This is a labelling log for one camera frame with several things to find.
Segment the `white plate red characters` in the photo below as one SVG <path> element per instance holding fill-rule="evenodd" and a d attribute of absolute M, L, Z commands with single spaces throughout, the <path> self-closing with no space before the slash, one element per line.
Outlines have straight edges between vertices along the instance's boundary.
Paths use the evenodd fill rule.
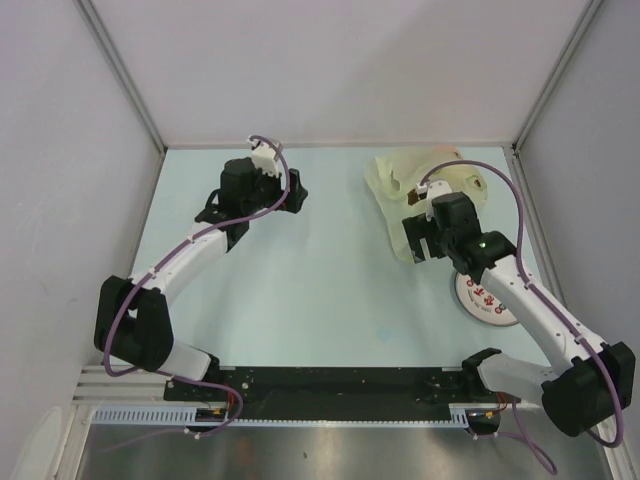
<path fill-rule="evenodd" d="M 468 275 L 456 273 L 453 287 L 460 306 L 476 320 L 494 327 L 518 324 L 515 316 L 501 301 L 484 287 L 475 284 Z"/>

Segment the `pale yellow plastic bag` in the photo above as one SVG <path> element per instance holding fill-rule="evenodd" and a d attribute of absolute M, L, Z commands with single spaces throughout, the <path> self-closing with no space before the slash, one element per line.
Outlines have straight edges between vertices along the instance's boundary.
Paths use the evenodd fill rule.
<path fill-rule="evenodd" d="M 447 182 L 452 190 L 465 193 L 478 212 L 483 209 L 488 186 L 476 167 L 454 165 L 430 172 L 438 165 L 461 158 L 460 151 L 453 146 L 406 147 L 375 157 L 365 168 L 364 178 L 380 206 L 398 259 L 413 261 L 402 221 L 427 211 L 427 202 L 415 192 L 425 176 L 431 181 Z"/>

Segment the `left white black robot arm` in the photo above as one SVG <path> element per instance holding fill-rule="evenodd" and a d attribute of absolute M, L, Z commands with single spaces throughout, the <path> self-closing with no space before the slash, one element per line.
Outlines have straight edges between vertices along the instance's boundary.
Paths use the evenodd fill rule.
<path fill-rule="evenodd" d="M 179 377 L 197 398 L 214 397 L 220 361 L 176 339 L 170 306 L 205 267 L 236 246 L 251 221 L 274 210 L 297 214 L 307 196 L 296 169 L 267 171 L 250 157 L 227 161 L 219 187 L 178 246 L 149 269 L 129 278 L 112 275 L 102 284 L 94 345 L 104 359 Z"/>

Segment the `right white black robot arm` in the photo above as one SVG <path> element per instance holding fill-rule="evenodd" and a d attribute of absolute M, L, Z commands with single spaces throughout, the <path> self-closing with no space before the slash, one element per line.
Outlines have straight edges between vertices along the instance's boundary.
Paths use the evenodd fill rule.
<path fill-rule="evenodd" d="M 538 405 L 571 437 L 608 418 L 621 424 L 632 400 L 631 349 L 589 330 L 530 273 L 505 235 L 482 231 L 466 194 L 432 183 L 409 196 L 426 206 L 402 222 L 414 261 L 449 259 L 459 274 L 507 308 L 548 362 L 542 366 L 485 349 L 464 362 L 469 370 L 461 376 L 463 393 L 484 401 L 500 391 Z"/>

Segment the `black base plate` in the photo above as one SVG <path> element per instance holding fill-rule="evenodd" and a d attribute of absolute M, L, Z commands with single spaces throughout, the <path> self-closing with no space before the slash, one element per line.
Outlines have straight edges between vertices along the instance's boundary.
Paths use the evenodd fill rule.
<path fill-rule="evenodd" d="M 217 382 L 242 397 L 242 420 L 448 420 L 454 404 L 511 398 L 440 367 L 226 367 Z"/>

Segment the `aluminium frame rails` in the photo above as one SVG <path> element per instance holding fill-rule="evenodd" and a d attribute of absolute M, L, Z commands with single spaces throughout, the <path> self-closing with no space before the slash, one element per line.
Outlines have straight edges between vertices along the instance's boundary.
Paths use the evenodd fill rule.
<path fill-rule="evenodd" d="M 75 405 L 151 405 L 162 403 L 166 380 L 163 376 L 137 371 L 112 377 L 104 367 L 85 366 L 72 397 Z"/>

